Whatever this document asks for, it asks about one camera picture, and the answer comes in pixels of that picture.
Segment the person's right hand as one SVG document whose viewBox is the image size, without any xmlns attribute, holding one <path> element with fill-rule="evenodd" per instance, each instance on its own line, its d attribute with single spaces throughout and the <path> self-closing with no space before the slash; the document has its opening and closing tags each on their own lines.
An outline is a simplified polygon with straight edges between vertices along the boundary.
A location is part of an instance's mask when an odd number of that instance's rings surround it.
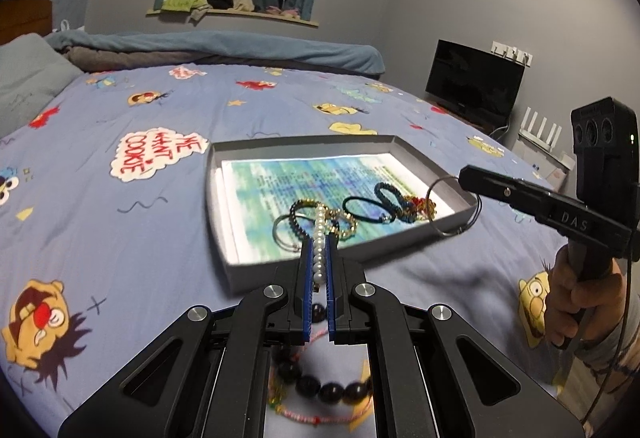
<svg viewBox="0 0 640 438">
<path fill-rule="evenodd" d="M 578 282 L 568 263 L 568 246 L 562 246 L 555 256 L 549 274 L 550 291 L 546 297 L 544 329 L 546 340 L 562 347 L 578 333 L 579 323 L 574 314 L 592 309 L 591 319 L 582 333 L 587 342 L 599 343 L 623 319 L 626 297 L 626 278 L 615 259 L 610 273 L 600 280 Z"/>
</svg>

